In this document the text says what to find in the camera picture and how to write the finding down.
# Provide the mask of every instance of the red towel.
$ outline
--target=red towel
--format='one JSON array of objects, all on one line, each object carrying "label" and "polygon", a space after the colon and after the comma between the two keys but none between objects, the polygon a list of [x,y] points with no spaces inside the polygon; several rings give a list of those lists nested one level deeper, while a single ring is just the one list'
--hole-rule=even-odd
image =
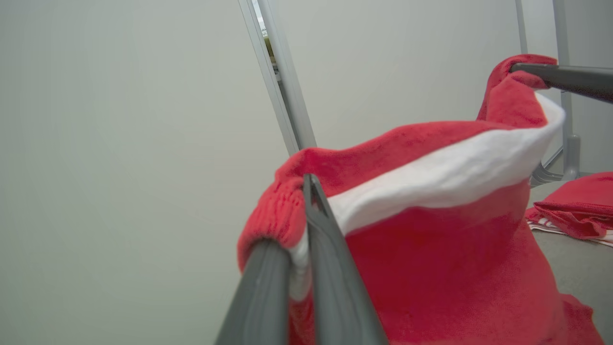
[{"label": "red towel", "polygon": [[513,63],[493,70],[476,121],[396,128],[346,150],[310,148],[275,174],[238,242],[288,248],[291,344],[314,344],[303,175],[319,177],[391,344],[602,344],[592,310],[558,293],[524,219],[527,177],[563,123]]},{"label": "red towel", "polygon": [[579,239],[605,238],[613,230],[613,172],[569,181],[526,211],[534,223],[551,222]]}]

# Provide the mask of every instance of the red fabric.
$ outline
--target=red fabric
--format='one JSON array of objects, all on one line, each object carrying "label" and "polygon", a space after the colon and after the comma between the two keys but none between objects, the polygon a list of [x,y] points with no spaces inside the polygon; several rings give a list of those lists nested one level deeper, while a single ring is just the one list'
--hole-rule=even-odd
[{"label": "red fabric", "polygon": [[[259,238],[295,246],[305,229],[302,178],[314,173],[330,198],[424,155],[490,130],[547,123],[531,87],[500,63],[474,122],[408,125],[347,150],[310,148],[275,174],[238,242],[241,269]],[[391,344],[602,344],[592,310],[557,291],[551,268],[524,220],[526,181],[472,203],[409,207],[350,233],[358,270]],[[291,306],[291,344],[314,344],[312,297]]]},{"label": "red fabric", "polygon": [[547,218],[561,231],[579,239],[602,238],[613,229],[613,172],[569,181],[535,203],[526,218]]}]

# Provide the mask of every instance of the white fur trim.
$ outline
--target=white fur trim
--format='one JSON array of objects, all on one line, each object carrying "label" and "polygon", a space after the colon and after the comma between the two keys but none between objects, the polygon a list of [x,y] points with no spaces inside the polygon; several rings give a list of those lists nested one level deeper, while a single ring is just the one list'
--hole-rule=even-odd
[{"label": "white fur trim", "polygon": [[289,296],[294,301],[302,301],[311,288],[311,258],[308,249],[308,227],[295,247],[290,248],[292,268],[289,272]]},{"label": "white fur trim", "polygon": [[408,207],[454,207],[526,179],[564,122],[564,110],[535,93],[540,128],[486,131],[443,147],[328,199],[343,234]]}]

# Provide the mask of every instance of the white wall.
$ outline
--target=white wall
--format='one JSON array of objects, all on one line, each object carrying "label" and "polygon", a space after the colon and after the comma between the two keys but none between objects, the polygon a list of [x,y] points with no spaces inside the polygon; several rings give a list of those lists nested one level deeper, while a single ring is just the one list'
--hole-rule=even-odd
[{"label": "white wall", "polygon": [[0,344],[211,344],[287,158],[238,2],[0,2]]},{"label": "white wall", "polygon": [[487,78],[520,53],[514,1],[277,0],[317,143],[474,120]]},{"label": "white wall", "polygon": [[[565,0],[570,63],[613,68],[613,1]],[[581,171],[613,171],[613,104],[572,95],[573,130],[581,137]]]}]

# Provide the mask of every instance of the gray floor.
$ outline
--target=gray floor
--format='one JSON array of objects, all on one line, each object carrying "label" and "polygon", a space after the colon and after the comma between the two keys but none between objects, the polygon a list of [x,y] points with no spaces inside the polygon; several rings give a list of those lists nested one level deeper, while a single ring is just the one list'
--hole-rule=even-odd
[{"label": "gray floor", "polygon": [[[564,182],[551,182],[530,192],[528,207]],[[558,289],[594,309],[594,324],[605,344],[613,344],[613,248],[565,235],[532,232],[547,257]]]}]

